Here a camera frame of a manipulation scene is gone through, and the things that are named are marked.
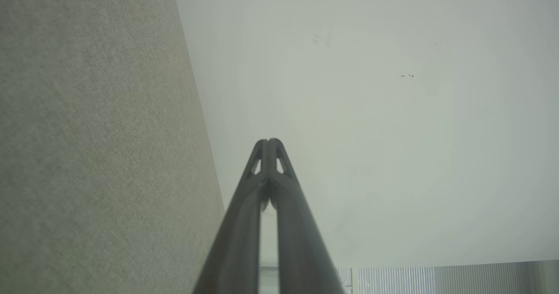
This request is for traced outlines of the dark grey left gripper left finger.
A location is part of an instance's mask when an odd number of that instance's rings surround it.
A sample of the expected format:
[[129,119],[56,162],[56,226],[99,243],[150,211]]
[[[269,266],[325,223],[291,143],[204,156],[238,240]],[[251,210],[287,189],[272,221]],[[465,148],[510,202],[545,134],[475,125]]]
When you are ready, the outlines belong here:
[[193,294],[258,294],[260,217],[268,203],[267,141],[250,154]]

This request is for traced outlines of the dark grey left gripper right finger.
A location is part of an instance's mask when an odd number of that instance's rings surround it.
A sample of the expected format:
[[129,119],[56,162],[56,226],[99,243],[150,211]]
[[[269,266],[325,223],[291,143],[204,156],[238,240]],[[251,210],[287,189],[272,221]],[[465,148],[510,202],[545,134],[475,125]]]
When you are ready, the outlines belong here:
[[283,143],[268,141],[280,294],[345,294]]

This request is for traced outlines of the white ribbed panel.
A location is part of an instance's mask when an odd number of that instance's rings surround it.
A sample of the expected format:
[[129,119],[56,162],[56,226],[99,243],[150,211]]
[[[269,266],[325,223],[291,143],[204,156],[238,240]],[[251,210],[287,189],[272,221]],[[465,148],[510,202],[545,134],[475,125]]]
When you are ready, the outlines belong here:
[[559,294],[559,260],[338,268],[344,294]]

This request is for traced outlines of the grey fabric sofa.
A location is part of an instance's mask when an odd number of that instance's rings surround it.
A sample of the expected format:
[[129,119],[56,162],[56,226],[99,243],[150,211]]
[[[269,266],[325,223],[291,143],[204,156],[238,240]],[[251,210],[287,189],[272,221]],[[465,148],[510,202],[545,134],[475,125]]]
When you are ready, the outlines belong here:
[[191,294],[223,214],[176,0],[0,0],[0,294]]

